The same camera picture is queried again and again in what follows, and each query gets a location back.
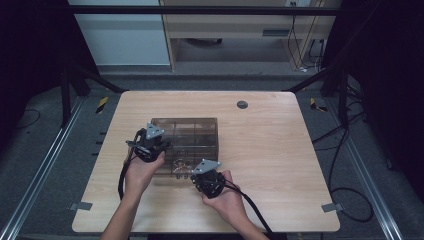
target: black cable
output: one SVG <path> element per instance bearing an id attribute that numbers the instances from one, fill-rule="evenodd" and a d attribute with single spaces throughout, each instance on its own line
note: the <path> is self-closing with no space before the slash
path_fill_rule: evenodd
<path id="1" fill-rule="evenodd" d="M 297 69 L 299 69 L 299 68 L 301 67 L 301 66 L 297 66 L 296 60 L 294 59 L 294 54 L 293 54 L 293 52 L 291 51 L 291 48 L 290 48 L 290 39 L 291 39 L 291 35 L 292 35 L 292 33 L 293 33 L 293 36 L 294 36 L 294 40 L 295 40 L 295 42 L 296 42 L 297 50 L 298 50 L 298 52 L 299 52 L 300 64 L 303 64 L 306 68 L 313 67 L 313 66 L 306 65 L 306 64 L 303 62 L 303 60 L 302 60 L 302 57 L 301 57 L 301 56 L 302 56 L 302 54 L 300 53 L 299 43 L 297 42 L 296 32 L 295 32 L 295 30 L 294 30 L 294 24 L 295 24 L 295 21 L 296 21 L 296 15 L 293 15 L 292 27 L 291 27 L 291 31 L 290 31 L 290 34 L 289 34 L 289 37 L 288 37 L 288 40 L 287 40 L 287 47 L 288 47 L 289 52 L 290 52 L 290 55 L 291 55 L 291 57 L 292 57 L 292 59 L 293 59 L 293 63 L 294 63 L 294 65 L 295 65 L 295 67 L 296 67 Z"/>
<path id="2" fill-rule="evenodd" d="M 301 57 L 301 56 L 302 56 L 302 54 L 301 54 L 301 52 L 300 52 L 299 43 L 298 43 L 298 41 L 297 41 L 296 31 L 294 30 L 295 21 L 296 21 L 296 15 L 293 15 L 292 27 L 291 27 L 291 31 L 290 31 L 290 33 L 289 33 L 289 37 L 288 37 L 288 41 L 287 41 L 287 47 L 288 47 L 289 52 L 290 52 L 290 55 L 291 55 L 291 57 L 292 57 L 292 59 L 293 59 L 293 63 L 294 63 L 294 65 L 295 65 L 295 67 L 296 67 L 297 69 L 299 69 L 300 67 L 302 67 L 302 66 L 297 66 L 297 63 L 296 63 L 296 61 L 294 60 L 294 54 L 293 54 L 293 52 L 292 52 L 292 51 L 291 51 L 291 49 L 290 49 L 290 39 L 291 39 L 291 35 L 292 35 L 292 33 L 293 33 L 293 37 L 294 37 L 294 40 L 295 40 L 295 43 L 296 43 L 297 51 L 298 51 L 298 53 L 299 53 L 300 64 L 301 64 L 301 65 L 303 64 L 303 65 L 304 65 L 307 69 L 308 69 L 308 68 L 311 68 L 311 67 L 314 67 L 314 66 L 310 66 L 310 65 L 305 64 L 305 63 L 303 62 L 303 60 L 302 60 L 302 57 Z M 310 34 L 310 33 L 311 33 L 311 31 L 312 31 L 312 27 L 313 27 L 312 25 L 311 25 L 311 26 L 310 26 L 310 28 L 309 28 L 309 32 L 308 32 L 308 34 Z"/>
<path id="3" fill-rule="evenodd" d="M 26 110 L 25 110 L 25 112 L 36 112 L 36 113 L 37 113 L 37 118 L 36 118 L 34 121 L 32 121 L 31 123 L 27 124 L 27 125 L 24 125 L 24 126 L 17 126 L 17 127 L 16 127 L 16 129 L 23 129 L 23 128 L 27 128 L 27 127 L 29 127 L 29 126 L 33 125 L 34 123 L 36 123 L 36 122 L 40 119 L 40 117 L 41 117 L 41 113 L 40 113 L 40 111 L 35 110 L 35 109 L 26 109 Z"/>
<path id="4" fill-rule="evenodd" d="M 252 209 L 255 211 L 256 215 L 258 216 L 259 220 L 261 221 L 262 225 L 264 225 L 267 233 L 269 235 L 273 235 L 274 233 L 272 232 L 271 228 L 268 226 L 268 223 L 265 221 L 265 219 L 263 218 L 261 212 L 259 211 L 258 207 L 256 206 L 256 204 L 252 201 L 252 199 L 250 199 L 249 196 L 247 196 L 247 194 L 243 193 L 240 188 L 238 188 L 234 183 L 225 180 L 228 183 L 231 183 L 233 186 L 230 185 L 225 185 L 225 187 L 234 190 L 235 192 L 239 193 L 240 195 L 242 195 L 244 197 L 244 199 L 246 199 L 246 201 L 250 204 L 250 206 L 252 207 Z"/>
<path id="5" fill-rule="evenodd" d="M 373 206 L 372 206 L 372 204 L 371 204 L 371 202 L 368 200 L 368 198 L 365 196 L 365 195 L 363 195 L 362 193 L 360 193 L 359 191 L 357 191 L 357 190 L 355 190 L 355 189 L 353 189 L 353 188 L 347 188 L 347 187 L 338 187 L 338 188 L 334 188 L 334 189 L 332 189 L 331 188 L 331 181 L 332 181 L 332 176 L 333 176 L 333 170 L 334 170 L 334 166 L 335 166 L 335 164 L 336 164 L 336 159 L 337 159 L 337 156 L 338 156 L 338 154 L 339 154 L 339 151 L 340 151 L 340 149 L 341 149 L 341 147 L 342 147 L 342 145 L 343 145 L 343 142 L 345 141 L 345 138 L 347 138 L 347 135 L 348 135 L 348 133 L 349 133 L 349 130 L 348 129 L 346 129 L 345 131 L 344 131 L 344 133 L 343 133 L 343 136 L 342 136 L 342 139 L 340 139 L 340 142 L 339 142 L 339 145 L 337 146 L 337 150 L 336 150 L 336 153 L 334 154 L 334 157 L 333 157 L 333 160 L 332 160 L 332 162 L 331 162 L 331 167 L 330 167 L 330 173 L 329 173 L 329 175 L 328 175 L 328 189 L 329 189 L 329 191 L 330 191 L 330 196 L 331 196 L 331 200 L 334 202 L 334 203 L 336 203 L 335 202 L 335 200 L 334 200 L 334 196 L 333 196 L 333 193 L 334 192 L 337 192 L 337 191 L 350 191 L 350 192 L 353 192 L 353 193 L 356 193 L 356 194 L 358 194 L 359 196 L 361 196 L 366 202 L 367 202 L 367 204 L 369 205 L 369 207 L 370 207 L 370 214 L 366 217 L 366 218 L 364 218 L 364 219 L 361 219 L 361 218 L 356 218 L 356 217 L 353 217 L 351 214 L 348 214 L 347 212 L 346 212 L 346 210 L 342 210 L 341 212 L 342 212 L 342 214 L 344 214 L 346 217 L 348 217 L 348 218 L 350 218 L 351 220 L 353 220 L 353 221 L 356 221 L 356 222 L 361 222 L 361 223 L 366 223 L 366 222 L 369 222 L 369 221 L 371 221 L 371 219 L 373 218 L 373 216 L 374 216 L 374 210 L 373 210 Z"/>
<path id="6" fill-rule="evenodd" d="M 352 115 L 351 118 L 349 119 L 349 123 L 352 122 L 353 120 L 355 120 L 357 117 L 363 115 L 363 114 L 364 114 L 364 112 L 360 112 L 358 114 Z M 339 126 L 335 127 L 334 129 L 328 131 L 324 135 L 312 140 L 312 143 L 314 144 L 314 143 L 320 142 L 320 141 L 330 137 L 331 135 L 335 134 L 338 130 L 340 130 L 342 128 L 343 128 L 343 126 L 339 125 Z"/>
<path id="7" fill-rule="evenodd" d="M 135 135 L 134 142 L 137 142 L 137 137 L 138 137 L 138 134 Z M 118 193 L 119 193 L 119 198 L 121 200 L 124 197 L 124 179 L 125 179 L 125 175 L 127 175 L 128 167 L 130 166 L 131 161 L 134 160 L 134 158 L 137 157 L 137 156 L 135 156 L 135 157 L 131 158 L 133 153 L 134 153 L 134 148 L 132 147 L 132 148 L 130 148 L 128 150 L 127 159 L 125 160 L 124 166 L 122 166 L 121 174 L 119 175 Z"/>

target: forearm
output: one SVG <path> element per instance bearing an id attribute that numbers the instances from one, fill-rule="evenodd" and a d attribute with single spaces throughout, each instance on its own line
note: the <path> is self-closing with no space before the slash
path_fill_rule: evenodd
<path id="1" fill-rule="evenodd" d="M 135 196 L 131 196 L 130 194 L 124 195 L 124 198 L 100 237 L 101 240 L 126 240 L 128 238 L 140 198 L 141 193 L 137 193 Z"/>
<path id="2" fill-rule="evenodd" d="M 237 221 L 231 225 L 245 240 L 268 239 L 249 219 Z"/>

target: white wall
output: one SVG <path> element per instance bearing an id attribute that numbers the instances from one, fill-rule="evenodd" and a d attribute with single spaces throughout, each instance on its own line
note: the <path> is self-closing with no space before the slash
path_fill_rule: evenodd
<path id="1" fill-rule="evenodd" d="M 159 5 L 158 0 L 68 0 L 70 5 Z M 77 14 L 97 65 L 169 65 L 160 15 Z"/>

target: aluminum rail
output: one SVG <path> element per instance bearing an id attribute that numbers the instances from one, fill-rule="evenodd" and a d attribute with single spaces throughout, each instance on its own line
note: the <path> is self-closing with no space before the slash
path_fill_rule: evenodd
<path id="1" fill-rule="evenodd" d="M 340 124 L 339 118 L 337 116 L 337 107 L 334 101 L 326 100 L 328 109 L 333 115 L 334 120 Z M 361 182 L 362 187 L 364 188 L 365 194 L 368 196 L 369 201 L 371 202 L 375 216 L 377 217 L 381 229 L 383 230 L 386 238 L 388 240 L 402 240 L 402 234 L 399 231 L 399 228 L 393 219 L 392 214 L 380 193 L 380 190 L 377 187 L 377 184 L 373 180 L 371 174 L 368 172 L 365 163 L 359 154 L 355 143 L 352 138 L 348 136 L 346 140 L 347 149 L 349 154 L 352 157 L 353 167 L 358 175 L 359 181 Z"/>
<path id="2" fill-rule="evenodd" d="M 37 173 L 32 179 L 31 184 L 29 185 L 27 191 L 22 197 L 18 207 L 15 209 L 12 217 L 7 222 L 6 226 L 0 233 L 1 240 L 14 240 L 19 231 L 25 222 L 26 217 L 28 216 L 29 211 L 31 210 L 34 202 L 37 199 L 38 194 L 40 193 L 44 182 L 49 176 L 50 170 L 52 169 L 66 139 L 71 132 L 74 123 L 80 113 L 81 107 L 84 103 L 83 97 L 78 97 L 76 103 L 74 104 L 72 110 L 71 119 L 68 121 L 68 124 L 59 130 L 59 133 L 56 136 L 53 144 L 50 146 L 49 151 L 44 157 Z"/>
<path id="3" fill-rule="evenodd" d="M 321 7 L 252 6 L 40 6 L 45 11 L 69 11 L 73 14 L 187 14 L 187 15 L 296 15 L 339 16 L 366 13 L 366 8 L 339 9 Z"/>

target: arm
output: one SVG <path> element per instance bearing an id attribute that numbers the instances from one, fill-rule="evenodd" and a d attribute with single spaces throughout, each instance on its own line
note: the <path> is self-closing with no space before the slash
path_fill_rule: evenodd
<path id="1" fill-rule="evenodd" d="M 156 170 L 165 162 L 165 153 L 158 159 L 146 163 L 139 158 L 131 161 L 125 175 L 125 194 L 121 203 L 113 214 L 109 224 L 101 235 L 101 240 L 127 239 L 134 222 L 141 195 L 149 186 Z"/>
<path id="2" fill-rule="evenodd" d="M 222 175 L 233 182 L 230 171 L 223 171 Z M 222 219 L 229 223 L 245 240 L 268 239 L 249 219 L 240 194 L 232 189 L 224 188 L 222 193 L 212 199 L 202 194 L 204 204 L 215 209 Z"/>

